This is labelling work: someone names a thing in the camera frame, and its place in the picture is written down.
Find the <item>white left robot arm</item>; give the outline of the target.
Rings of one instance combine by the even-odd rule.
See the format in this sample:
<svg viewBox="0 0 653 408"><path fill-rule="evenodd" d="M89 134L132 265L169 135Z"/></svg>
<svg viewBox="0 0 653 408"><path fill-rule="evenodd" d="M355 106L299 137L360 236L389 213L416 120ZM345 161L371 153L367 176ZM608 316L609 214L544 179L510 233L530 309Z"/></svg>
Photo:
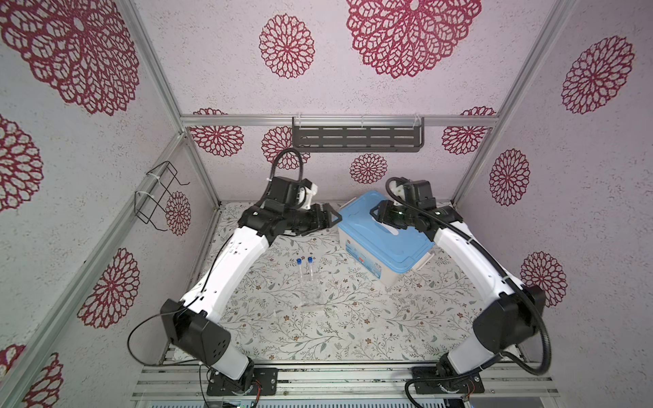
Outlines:
<svg viewBox="0 0 653 408"><path fill-rule="evenodd" d="M180 300L168 299L161 307L170 343L217 372L234 391L250 391L254 363L231 343L231 333L220 324L231 296L277 237L307 236L330 229L341 220L328 203L290 208L269 202L248 208L207 274Z"/></svg>

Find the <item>blue plastic lid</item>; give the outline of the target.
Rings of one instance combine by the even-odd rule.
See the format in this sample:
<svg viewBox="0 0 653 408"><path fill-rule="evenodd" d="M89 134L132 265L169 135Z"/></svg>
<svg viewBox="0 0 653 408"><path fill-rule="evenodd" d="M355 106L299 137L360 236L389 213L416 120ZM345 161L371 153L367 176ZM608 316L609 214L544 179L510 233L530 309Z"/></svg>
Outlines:
<svg viewBox="0 0 653 408"><path fill-rule="evenodd" d="M415 229L397 229L376 221L371 211L386 196L371 190L338 210L340 243L376 277L387 271L405 274L425 259L434 246Z"/></svg>

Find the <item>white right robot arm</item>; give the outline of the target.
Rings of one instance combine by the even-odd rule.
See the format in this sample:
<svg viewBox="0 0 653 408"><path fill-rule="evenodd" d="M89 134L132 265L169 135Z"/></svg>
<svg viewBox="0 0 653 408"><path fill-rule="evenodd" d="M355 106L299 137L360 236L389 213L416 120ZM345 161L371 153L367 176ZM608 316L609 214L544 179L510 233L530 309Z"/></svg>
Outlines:
<svg viewBox="0 0 653 408"><path fill-rule="evenodd" d="M535 376L549 371L551 340L542 313L546 294L528 287L510 274L477 241L463 218L450 206L421 210L386 200L371 216L398 230L415 229L447 253L481 296L483 308L474 319L473 333L454 350L443 355L434 368L418 369L411 383L440 393L472 393L481 371L507 358ZM542 361L532 367L509 348L528 338L542 340Z"/></svg>

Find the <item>white plastic storage bin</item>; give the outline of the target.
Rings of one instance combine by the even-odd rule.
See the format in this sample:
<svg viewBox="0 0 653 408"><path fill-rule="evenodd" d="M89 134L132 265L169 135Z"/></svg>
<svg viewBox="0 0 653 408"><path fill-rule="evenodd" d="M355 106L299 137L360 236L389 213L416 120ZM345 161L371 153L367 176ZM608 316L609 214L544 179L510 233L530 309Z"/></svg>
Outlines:
<svg viewBox="0 0 653 408"><path fill-rule="evenodd" d="M393 287L410 271L432 260L434 243L417 231L355 233L338 230L339 242L352 258L386 287Z"/></svg>

